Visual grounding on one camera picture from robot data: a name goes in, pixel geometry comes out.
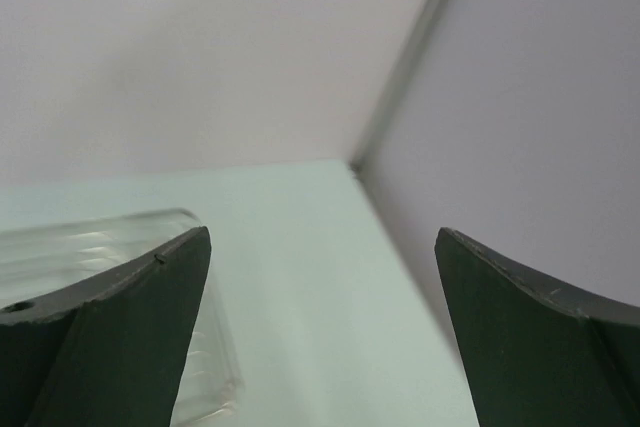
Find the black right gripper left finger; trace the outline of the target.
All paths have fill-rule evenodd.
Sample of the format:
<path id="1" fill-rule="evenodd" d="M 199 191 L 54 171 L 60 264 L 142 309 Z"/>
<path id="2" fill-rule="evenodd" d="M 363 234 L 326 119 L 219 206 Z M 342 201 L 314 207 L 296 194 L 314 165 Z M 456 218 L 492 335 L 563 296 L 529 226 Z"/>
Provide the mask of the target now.
<path id="1" fill-rule="evenodd" d="M 197 227 L 1 310 L 4 426 L 168 426 L 210 265 Z"/>

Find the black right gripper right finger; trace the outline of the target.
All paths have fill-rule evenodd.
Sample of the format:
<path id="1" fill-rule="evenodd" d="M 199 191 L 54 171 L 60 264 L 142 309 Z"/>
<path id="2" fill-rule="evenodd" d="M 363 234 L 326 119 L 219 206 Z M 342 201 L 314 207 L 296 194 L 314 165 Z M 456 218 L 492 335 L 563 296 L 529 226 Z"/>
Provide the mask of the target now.
<path id="1" fill-rule="evenodd" d="M 435 255 L 480 425 L 638 425 L 638 307 L 450 228 Z"/>

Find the chrome wire dish rack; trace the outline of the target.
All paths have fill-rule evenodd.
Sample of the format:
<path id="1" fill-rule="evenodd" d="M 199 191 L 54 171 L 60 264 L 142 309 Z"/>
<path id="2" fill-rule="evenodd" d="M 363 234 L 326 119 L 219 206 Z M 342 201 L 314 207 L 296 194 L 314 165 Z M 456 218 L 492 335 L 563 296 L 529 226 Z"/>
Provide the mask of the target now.
<path id="1" fill-rule="evenodd" d="M 49 224 L 1 234 L 1 304 L 67 287 L 201 226 L 185 209 Z M 243 387 L 213 275 L 203 291 L 173 410 L 174 426 L 211 426 L 237 409 Z"/>

